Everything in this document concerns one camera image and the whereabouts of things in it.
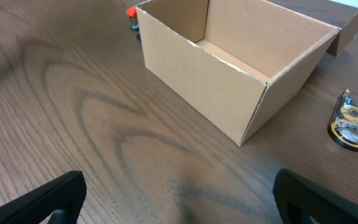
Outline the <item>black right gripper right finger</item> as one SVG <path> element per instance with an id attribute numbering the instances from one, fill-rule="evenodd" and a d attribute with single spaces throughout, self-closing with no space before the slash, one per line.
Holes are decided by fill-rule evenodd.
<path id="1" fill-rule="evenodd" d="M 283 223 L 358 223 L 358 204 L 290 169 L 280 169 L 273 196 Z"/>

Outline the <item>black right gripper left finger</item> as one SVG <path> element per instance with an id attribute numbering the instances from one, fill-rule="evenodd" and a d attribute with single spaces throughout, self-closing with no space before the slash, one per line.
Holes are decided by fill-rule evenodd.
<path id="1" fill-rule="evenodd" d="M 76 223 L 85 198 L 83 173 L 72 170 L 0 206 L 0 223 Z"/>

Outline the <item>black yellow correction tape dispenser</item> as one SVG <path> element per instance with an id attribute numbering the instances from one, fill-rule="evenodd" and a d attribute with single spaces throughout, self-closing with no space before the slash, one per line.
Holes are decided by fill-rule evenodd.
<path id="1" fill-rule="evenodd" d="M 327 130 L 336 144 L 358 152 L 358 101 L 350 89 L 345 89 L 338 97 Z"/>

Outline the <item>red stapler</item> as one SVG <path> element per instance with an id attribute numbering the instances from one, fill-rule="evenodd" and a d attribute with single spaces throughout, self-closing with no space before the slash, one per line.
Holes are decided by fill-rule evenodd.
<path id="1" fill-rule="evenodd" d="M 131 21 L 131 30 L 138 31 L 139 30 L 139 23 L 137 20 L 137 6 L 132 6 L 126 10 L 126 14 Z"/>

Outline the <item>brown cardboard box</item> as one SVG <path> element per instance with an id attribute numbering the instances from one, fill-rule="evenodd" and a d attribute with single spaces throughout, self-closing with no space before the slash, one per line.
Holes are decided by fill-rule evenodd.
<path id="1" fill-rule="evenodd" d="M 341 27 L 270 1 L 145 1 L 135 10 L 146 68 L 236 144 L 358 33 L 358 10 Z"/>

